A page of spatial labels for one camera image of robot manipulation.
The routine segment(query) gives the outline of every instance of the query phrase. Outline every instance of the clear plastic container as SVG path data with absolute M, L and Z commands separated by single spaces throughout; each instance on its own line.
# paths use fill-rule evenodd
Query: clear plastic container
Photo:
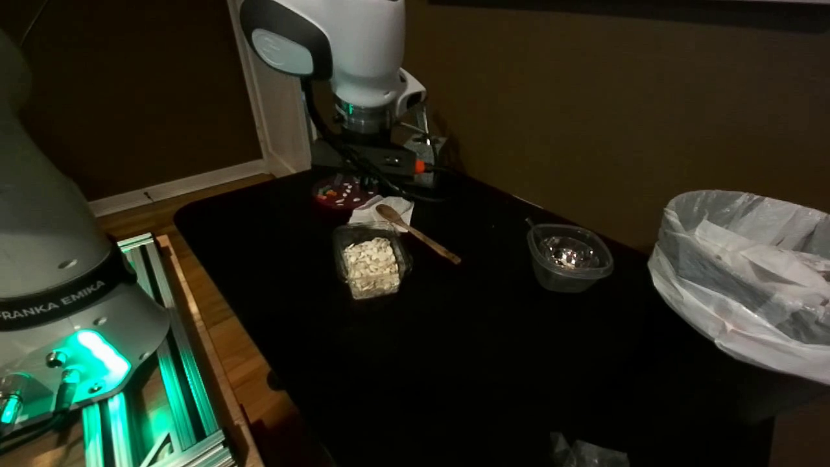
M 341 278 L 355 300 L 394 295 L 411 272 L 398 232 L 341 225 L 336 229 L 336 256 Z
M 615 271 L 607 243 L 570 224 L 533 225 L 528 246 L 539 285 L 555 293 L 581 293 Z

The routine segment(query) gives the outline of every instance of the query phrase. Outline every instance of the trash bag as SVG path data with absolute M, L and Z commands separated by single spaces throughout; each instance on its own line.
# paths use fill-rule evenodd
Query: trash bag
M 628 455 L 587 441 L 568 443 L 563 433 L 551 433 L 551 443 L 555 467 L 630 467 Z
M 650 272 L 725 354 L 830 383 L 830 217 L 749 191 L 686 191 L 665 207 Z

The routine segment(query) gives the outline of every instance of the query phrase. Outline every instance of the spoon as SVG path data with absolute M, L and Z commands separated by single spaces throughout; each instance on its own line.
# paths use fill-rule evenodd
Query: spoon
M 432 236 L 427 236 L 424 232 L 412 229 L 393 206 L 377 206 L 375 210 L 381 217 L 388 217 L 390 224 L 394 224 L 394 225 L 404 229 L 408 234 L 412 234 L 417 242 L 432 246 L 436 255 L 446 256 L 451 264 L 462 264 L 460 255 L 449 251 L 445 243 L 438 243 Z

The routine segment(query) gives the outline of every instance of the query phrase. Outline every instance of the black table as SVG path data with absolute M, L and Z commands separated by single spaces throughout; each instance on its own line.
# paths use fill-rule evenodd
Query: black table
M 404 239 L 404 289 L 354 304 L 338 220 L 312 201 L 324 173 L 200 201 L 178 225 L 342 467 L 551 464 L 554 430 L 637 464 L 718 464 L 714 443 L 752 443 L 765 464 L 770 417 L 816 390 L 714 351 L 659 300 L 647 255 L 615 242 L 613 278 L 542 291 L 528 217 L 559 217 L 465 176 L 412 217 L 465 264 Z

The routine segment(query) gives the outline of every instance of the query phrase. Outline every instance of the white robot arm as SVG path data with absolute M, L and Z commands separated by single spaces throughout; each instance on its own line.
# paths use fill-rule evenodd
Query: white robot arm
M 388 136 L 427 102 L 402 71 L 404 0 L 244 0 L 242 28 L 271 67 L 331 80 L 346 132 Z

